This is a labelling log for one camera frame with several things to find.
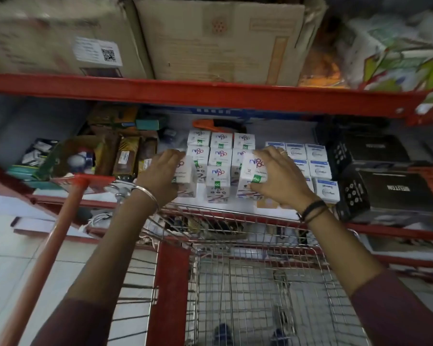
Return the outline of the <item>person's left hand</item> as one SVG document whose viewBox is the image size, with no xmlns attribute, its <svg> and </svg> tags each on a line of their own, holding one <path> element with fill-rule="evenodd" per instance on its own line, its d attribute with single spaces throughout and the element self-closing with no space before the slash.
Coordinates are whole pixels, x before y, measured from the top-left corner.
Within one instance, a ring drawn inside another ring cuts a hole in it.
<svg viewBox="0 0 433 346">
<path fill-rule="evenodd" d="M 172 183 L 177 167 L 160 165 L 161 154 L 155 155 L 135 182 L 135 189 L 144 192 L 155 203 L 156 211 L 177 197 L 178 186 Z"/>
</svg>

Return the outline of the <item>person's right hand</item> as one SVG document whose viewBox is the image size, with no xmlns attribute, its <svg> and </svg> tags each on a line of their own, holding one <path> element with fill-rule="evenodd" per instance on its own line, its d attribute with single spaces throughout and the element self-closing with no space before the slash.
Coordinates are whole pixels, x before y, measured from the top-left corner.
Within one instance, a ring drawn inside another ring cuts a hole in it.
<svg viewBox="0 0 433 346">
<path fill-rule="evenodd" d="M 267 180 L 275 186 L 276 199 L 282 206 L 288 206 L 297 213 L 302 213 L 306 207 L 320 200 L 309 188 L 306 179 L 294 161 L 281 148 L 273 146 L 254 150 L 267 170 Z"/>
</svg>

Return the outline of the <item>white printed carton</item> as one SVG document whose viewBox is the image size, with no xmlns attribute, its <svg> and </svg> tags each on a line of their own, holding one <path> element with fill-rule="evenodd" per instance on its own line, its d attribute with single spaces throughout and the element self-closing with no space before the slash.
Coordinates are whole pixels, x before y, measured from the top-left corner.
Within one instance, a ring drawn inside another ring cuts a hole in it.
<svg viewBox="0 0 433 346">
<path fill-rule="evenodd" d="M 252 150 L 246 151 L 242 159 L 236 196 L 254 201 L 262 199 L 263 195 L 253 191 L 250 184 L 264 183 L 266 180 L 267 170 L 264 162 Z"/>
<path fill-rule="evenodd" d="M 197 169 L 191 156 L 181 159 L 175 170 L 172 183 L 178 186 L 178 197 L 195 198 L 197 196 Z"/>
</svg>

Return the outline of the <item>teal box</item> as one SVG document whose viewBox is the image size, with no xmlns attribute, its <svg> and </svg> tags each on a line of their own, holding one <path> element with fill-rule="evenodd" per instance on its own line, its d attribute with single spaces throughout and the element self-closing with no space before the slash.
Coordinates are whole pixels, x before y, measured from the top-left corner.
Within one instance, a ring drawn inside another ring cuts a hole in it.
<svg viewBox="0 0 433 346">
<path fill-rule="evenodd" d="M 159 131 L 167 127 L 168 117 L 162 115 L 147 115 L 138 117 L 135 125 L 138 130 Z"/>
</svg>

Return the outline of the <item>black wrist bands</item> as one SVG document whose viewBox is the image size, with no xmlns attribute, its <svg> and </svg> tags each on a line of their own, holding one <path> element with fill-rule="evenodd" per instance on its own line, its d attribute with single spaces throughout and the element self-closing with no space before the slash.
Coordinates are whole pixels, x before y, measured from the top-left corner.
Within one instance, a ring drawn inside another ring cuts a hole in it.
<svg viewBox="0 0 433 346">
<path fill-rule="evenodd" d="M 316 210 L 321 210 L 321 212 L 317 213 L 316 215 L 312 216 L 312 212 Z M 299 213 L 299 220 L 302 223 L 309 223 L 312 221 L 313 218 L 317 217 L 320 213 L 322 213 L 324 210 L 328 209 L 328 205 L 323 200 L 316 200 L 309 204 L 306 209 Z"/>
</svg>

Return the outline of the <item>stack of blue-white boxes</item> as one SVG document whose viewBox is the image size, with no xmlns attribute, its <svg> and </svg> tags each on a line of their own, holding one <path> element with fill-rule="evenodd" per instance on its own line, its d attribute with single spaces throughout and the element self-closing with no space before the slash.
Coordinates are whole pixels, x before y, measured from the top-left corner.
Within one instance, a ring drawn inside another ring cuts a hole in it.
<svg viewBox="0 0 433 346">
<path fill-rule="evenodd" d="M 332 180 L 325 146 L 271 141 L 267 141 L 265 146 L 283 149 L 301 170 L 310 189 L 325 203 L 334 205 L 339 202 L 338 183 Z"/>
</svg>

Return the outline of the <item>red metal shelf rack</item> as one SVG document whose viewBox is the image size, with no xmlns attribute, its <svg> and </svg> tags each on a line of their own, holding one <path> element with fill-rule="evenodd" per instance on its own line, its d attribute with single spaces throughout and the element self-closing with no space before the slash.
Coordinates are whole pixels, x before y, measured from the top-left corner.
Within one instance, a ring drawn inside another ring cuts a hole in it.
<svg viewBox="0 0 433 346">
<path fill-rule="evenodd" d="M 221 82 L 131 80 L 92 76 L 0 74 L 0 93 L 40 98 L 82 99 L 196 108 L 223 108 L 280 112 L 282 115 L 353 115 L 404 119 L 410 126 L 433 122 L 433 108 L 418 115 L 427 92 L 369 92 L 337 88 L 247 85 Z M 18 198 L 29 205 L 50 204 L 35 200 L 31 188 L 0 168 L 0 196 Z M 350 224 L 357 234 L 427 239 L 433 232 L 377 225 Z M 433 283 L 433 261 L 375 256 L 402 275 Z"/>
</svg>

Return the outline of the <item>white round bulb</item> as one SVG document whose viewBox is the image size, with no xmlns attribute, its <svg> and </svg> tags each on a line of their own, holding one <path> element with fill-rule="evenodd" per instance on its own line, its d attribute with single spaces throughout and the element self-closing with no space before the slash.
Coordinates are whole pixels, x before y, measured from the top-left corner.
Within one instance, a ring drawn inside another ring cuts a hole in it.
<svg viewBox="0 0 433 346">
<path fill-rule="evenodd" d="M 95 154 L 92 151 L 80 151 L 67 159 L 70 173 L 93 174 Z"/>
</svg>

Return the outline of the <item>small black crate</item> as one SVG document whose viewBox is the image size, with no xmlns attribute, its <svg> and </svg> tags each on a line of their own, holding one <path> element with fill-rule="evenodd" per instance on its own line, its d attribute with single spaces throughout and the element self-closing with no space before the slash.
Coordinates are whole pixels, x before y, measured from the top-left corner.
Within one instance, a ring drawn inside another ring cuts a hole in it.
<svg viewBox="0 0 433 346">
<path fill-rule="evenodd" d="M 401 169 L 412 161 L 398 137 L 383 132 L 381 118 L 358 120 L 332 117 L 317 123 L 314 133 L 324 145 L 334 176 L 355 169 Z"/>
</svg>

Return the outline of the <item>orange packet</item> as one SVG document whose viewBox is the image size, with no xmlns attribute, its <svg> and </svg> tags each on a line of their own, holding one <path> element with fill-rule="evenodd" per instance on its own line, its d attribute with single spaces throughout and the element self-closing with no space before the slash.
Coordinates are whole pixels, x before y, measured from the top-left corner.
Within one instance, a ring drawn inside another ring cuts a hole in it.
<svg viewBox="0 0 433 346">
<path fill-rule="evenodd" d="M 311 48 L 300 74 L 298 86 L 348 89 L 334 51 Z"/>
</svg>

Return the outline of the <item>large black crate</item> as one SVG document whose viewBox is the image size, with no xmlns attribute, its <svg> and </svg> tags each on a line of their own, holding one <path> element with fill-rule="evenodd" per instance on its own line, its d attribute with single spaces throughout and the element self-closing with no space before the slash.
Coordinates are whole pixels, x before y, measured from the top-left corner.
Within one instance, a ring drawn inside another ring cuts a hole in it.
<svg viewBox="0 0 433 346">
<path fill-rule="evenodd" d="M 420 174 L 357 169 L 338 186 L 343 222 L 406 227 L 433 220 L 433 192 Z"/>
</svg>

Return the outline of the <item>person's shoe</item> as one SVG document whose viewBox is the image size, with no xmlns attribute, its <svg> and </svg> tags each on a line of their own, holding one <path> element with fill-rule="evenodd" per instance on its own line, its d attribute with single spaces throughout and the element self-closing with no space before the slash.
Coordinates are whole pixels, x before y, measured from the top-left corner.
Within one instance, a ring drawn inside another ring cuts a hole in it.
<svg viewBox="0 0 433 346">
<path fill-rule="evenodd" d="M 290 346 L 290 338 L 281 328 L 277 328 L 270 338 L 270 346 Z"/>
<path fill-rule="evenodd" d="M 221 323 L 214 329 L 213 346 L 234 346 L 232 332 L 226 323 Z"/>
</svg>

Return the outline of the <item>person's left shoe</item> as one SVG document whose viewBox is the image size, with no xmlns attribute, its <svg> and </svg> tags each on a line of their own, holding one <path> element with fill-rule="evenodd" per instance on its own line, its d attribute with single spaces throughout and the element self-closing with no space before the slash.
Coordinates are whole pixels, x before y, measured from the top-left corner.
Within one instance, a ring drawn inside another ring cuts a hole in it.
<svg viewBox="0 0 433 346">
<path fill-rule="evenodd" d="M 232 332 L 226 323 L 221 323 L 214 329 L 213 346 L 234 346 Z"/>
</svg>

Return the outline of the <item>cardboard box with white label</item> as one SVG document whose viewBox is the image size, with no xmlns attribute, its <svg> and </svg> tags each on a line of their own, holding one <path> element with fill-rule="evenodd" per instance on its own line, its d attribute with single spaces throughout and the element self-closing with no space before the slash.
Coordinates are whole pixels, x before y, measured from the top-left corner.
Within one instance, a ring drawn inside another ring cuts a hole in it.
<svg viewBox="0 0 433 346">
<path fill-rule="evenodd" d="M 133 0 L 0 0 L 0 74 L 155 78 Z"/>
</svg>

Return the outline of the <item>maroon sleeve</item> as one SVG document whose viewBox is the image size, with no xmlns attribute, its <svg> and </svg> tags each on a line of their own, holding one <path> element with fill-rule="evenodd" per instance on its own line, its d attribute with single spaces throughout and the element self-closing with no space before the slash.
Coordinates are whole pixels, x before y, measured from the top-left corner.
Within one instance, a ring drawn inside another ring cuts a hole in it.
<svg viewBox="0 0 433 346">
<path fill-rule="evenodd" d="M 433 312 L 393 272 L 370 279 L 350 301 L 372 346 L 433 346 Z"/>
<path fill-rule="evenodd" d="M 113 307 L 64 298 L 30 346 L 107 346 Z"/>
</svg>

